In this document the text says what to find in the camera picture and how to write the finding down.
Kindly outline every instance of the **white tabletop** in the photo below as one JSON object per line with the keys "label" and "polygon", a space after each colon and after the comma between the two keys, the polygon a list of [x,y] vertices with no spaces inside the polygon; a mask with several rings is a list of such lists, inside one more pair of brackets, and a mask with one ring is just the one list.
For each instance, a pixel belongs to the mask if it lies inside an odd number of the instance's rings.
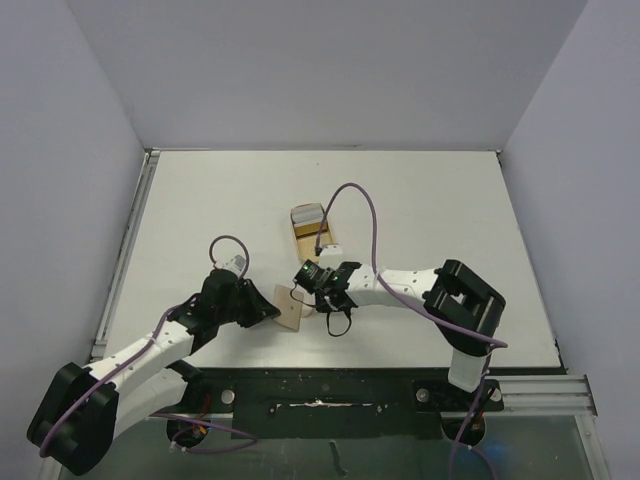
{"label": "white tabletop", "polygon": [[[490,152],[162,152],[110,325],[106,354],[150,331],[162,312],[199,291],[207,249],[233,234],[251,253],[248,277],[268,299],[292,285],[300,264],[289,212],[325,206],[344,182],[364,186],[379,220],[378,264],[397,270],[463,261],[507,301],[496,337],[498,367],[557,367],[553,335],[494,153]],[[371,218],[355,190],[330,214],[346,260],[369,263]],[[231,242],[220,257],[238,252]],[[344,337],[326,333],[324,315],[293,333],[268,321],[226,325],[188,361],[198,367],[446,367],[451,347],[411,311],[354,310]],[[334,328],[341,327],[336,319]]]}

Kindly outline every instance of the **white wall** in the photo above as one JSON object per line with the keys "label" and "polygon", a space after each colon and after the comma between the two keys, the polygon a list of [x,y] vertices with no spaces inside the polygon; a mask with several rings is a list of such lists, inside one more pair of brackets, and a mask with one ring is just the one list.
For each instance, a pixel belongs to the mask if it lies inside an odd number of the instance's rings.
{"label": "white wall", "polygon": [[504,174],[613,478],[640,470],[640,2],[591,0],[509,140]]}
{"label": "white wall", "polygon": [[67,0],[147,147],[501,148],[585,0]]}
{"label": "white wall", "polygon": [[84,362],[142,148],[63,0],[0,6],[0,465],[37,478],[26,429]]}

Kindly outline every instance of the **bolt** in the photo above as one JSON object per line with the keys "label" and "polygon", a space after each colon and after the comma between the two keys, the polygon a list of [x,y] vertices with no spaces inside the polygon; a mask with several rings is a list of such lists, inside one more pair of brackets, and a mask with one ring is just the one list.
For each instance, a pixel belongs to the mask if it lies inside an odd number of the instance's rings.
{"label": "bolt", "polygon": [[235,398],[236,398],[236,394],[233,393],[233,390],[225,390],[222,392],[222,395],[220,395],[220,400],[225,405],[231,405],[235,400]]}
{"label": "bolt", "polygon": [[502,392],[496,388],[489,398],[492,402],[499,402],[502,400]]}
{"label": "bolt", "polygon": [[420,403],[427,403],[429,401],[429,390],[421,388],[416,392],[416,398]]}

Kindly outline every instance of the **glass panel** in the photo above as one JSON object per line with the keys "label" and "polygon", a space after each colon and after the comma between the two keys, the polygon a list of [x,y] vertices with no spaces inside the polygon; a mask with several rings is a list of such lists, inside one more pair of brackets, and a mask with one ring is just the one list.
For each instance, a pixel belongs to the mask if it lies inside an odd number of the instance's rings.
{"label": "glass panel", "polygon": [[[230,425],[230,420],[219,423]],[[211,432],[200,446],[215,448],[243,440]],[[408,436],[363,440],[261,440],[243,451],[221,455],[169,452],[165,423],[141,422],[111,446],[86,480],[106,479],[446,479],[451,444]],[[480,444],[498,478],[591,479],[573,417],[493,417]],[[68,472],[62,479],[77,478]],[[456,480],[490,479],[484,462],[460,448]]]}

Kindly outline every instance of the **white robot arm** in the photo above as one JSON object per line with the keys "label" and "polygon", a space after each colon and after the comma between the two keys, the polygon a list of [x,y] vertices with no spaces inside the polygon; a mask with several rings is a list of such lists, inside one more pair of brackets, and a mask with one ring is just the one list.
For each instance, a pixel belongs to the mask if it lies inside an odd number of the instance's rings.
{"label": "white robot arm", "polygon": [[248,328],[279,315],[242,277],[244,268],[241,256],[217,265],[201,292],[169,309],[153,332],[103,360],[58,370],[27,430],[41,456],[86,473],[116,436],[183,399],[197,369],[182,359],[214,339],[222,325]]}
{"label": "white robot arm", "polygon": [[505,300],[462,262],[422,271],[385,270],[342,262],[337,268],[304,263],[294,280],[315,295],[318,312],[331,315],[368,305],[410,308],[433,320],[453,347],[449,382],[473,392],[483,374]]}

